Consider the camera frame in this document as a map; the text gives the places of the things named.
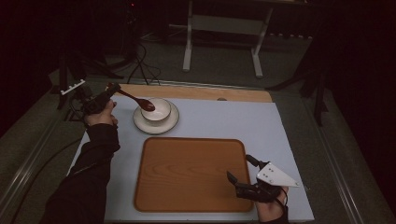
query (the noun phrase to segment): spoon handle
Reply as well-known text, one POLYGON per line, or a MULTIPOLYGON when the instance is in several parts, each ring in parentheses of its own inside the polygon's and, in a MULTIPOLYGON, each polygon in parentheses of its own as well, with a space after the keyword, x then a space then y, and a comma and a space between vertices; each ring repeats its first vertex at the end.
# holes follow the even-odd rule
MULTIPOLYGON (((107 86, 108 86, 108 87, 112 87, 112 86, 113 86, 113 83, 109 82, 109 83, 107 83, 107 86)), ((128 97, 134 99, 135 101, 137 100, 136 97, 132 96, 131 94, 129 94, 129 93, 126 92, 126 91, 118 90, 117 92, 121 93, 121 94, 124 95, 124 96, 128 96, 128 97)))

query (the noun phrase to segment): wooden spoon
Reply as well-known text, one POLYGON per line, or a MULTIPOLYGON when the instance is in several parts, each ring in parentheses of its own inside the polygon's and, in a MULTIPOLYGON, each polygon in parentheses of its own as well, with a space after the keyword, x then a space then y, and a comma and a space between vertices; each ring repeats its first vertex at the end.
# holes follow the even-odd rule
MULTIPOLYGON (((113 86, 113 84, 109 82, 107 84, 107 86, 111 87, 111 86, 113 86)), ((124 96, 128 96, 128 97, 134 99, 137 102, 137 104, 140 105, 140 107, 142 109, 144 109, 144 110, 146 110, 148 112, 155 110, 154 104, 152 102, 150 102, 149 100, 136 98, 136 97, 132 96, 131 94, 129 94, 128 92, 123 91, 123 90, 118 90, 118 92, 121 93, 124 96)))

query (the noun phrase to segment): gray carpet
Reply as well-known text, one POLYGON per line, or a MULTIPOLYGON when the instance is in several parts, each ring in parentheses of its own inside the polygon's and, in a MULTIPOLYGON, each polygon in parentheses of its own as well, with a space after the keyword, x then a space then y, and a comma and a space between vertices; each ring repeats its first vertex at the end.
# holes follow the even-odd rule
MULTIPOLYGON (((185 73, 182 71, 184 46, 179 42, 143 41, 142 44, 147 49, 143 68, 148 80, 157 76, 162 85, 195 83, 263 90, 292 76, 309 40, 266 37, 260 53, 262 79, 254 76, 249 49, 196 44, 192 49, 191 70, 185 73), (160 75, 154 67, 161 69, 160 75)), ((127 81, 135 66, 134 63, 117 72, 124 76, 121 82, 127 81)), ((56 72, 52 74, 54 82, 56 75, 56 72)), ((99 92, 111 79, 90 74, 87 80, 94 91, 99 92)), ((139 69, 131 82, 144 83, 139 69)), ((326 91, 324 101, 328 112, 322 113, 323 127, 319 127, 312 115, 314 99, 300 97, 301 85, 296 83, 285 90, 272 91, 271 95, 314 212, 315 221, 310 223, 396 223, 332 93, 326 91)), ((37 143, 42 146, 39 160, 43 164, 57 150, 83 135, 82 124, 63 121, 66 109, 58 111, 56 106, 57 96, 46 94, 0 140, 0 192, 6 192, 13 175, 37 143), (48 130, 51 124, 54 124, 53 130, 48 130)), ((66 174, 77 146, 74 144, 55 157, 38 176, 15 223, 37 223, 45 201, 66 174)), ((11 204, 13 209, 3 219, 7 220, 5 223, 10 221, 17 204, 18 201, 11 204)))

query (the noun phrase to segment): person's left hand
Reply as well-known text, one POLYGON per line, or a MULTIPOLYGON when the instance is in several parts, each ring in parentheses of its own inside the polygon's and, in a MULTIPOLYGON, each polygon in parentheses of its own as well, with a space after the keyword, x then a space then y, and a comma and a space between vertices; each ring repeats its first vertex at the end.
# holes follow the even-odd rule
POLYGON ((85 121, 88 123, 89 126, 93 126, 99 123, 117 125, 119 121, 111 114, 116 104, 117 102, 109 100, 105 106, 105 109, 103 109, 102 112, 100 112, 99 114, 91 114, 85 117, 85 121))

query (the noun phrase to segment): white table surface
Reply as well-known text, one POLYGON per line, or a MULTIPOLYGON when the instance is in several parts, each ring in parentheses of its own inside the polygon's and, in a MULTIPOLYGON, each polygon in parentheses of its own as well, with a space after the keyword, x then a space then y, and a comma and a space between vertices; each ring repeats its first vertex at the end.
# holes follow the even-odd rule
MULTIPOLYGON (((247 213, 141 213, 134 208, 134 190, 143 143, 152 135, 134 126, 137 103, 124 96, 113 96, 118 104, 113 114, 119 120, 120 150, 111 163, 107 185, 105 221, 250 221, 257 220, 256 209, 247 213)), ((249 103, 190 99, 167 99, 179 110, 176 127, 159 136, 238 139, 247 154, 270 161, 297 180, 301 187, 289 190, 289 220, 308 221, 314 216, 304 191, 297 165, 275 103, 249 103)), ((85 133, 81 146, 89 141, 85 133)), ((258 167, 248 163, 250 180, 256 183, 258 167)))

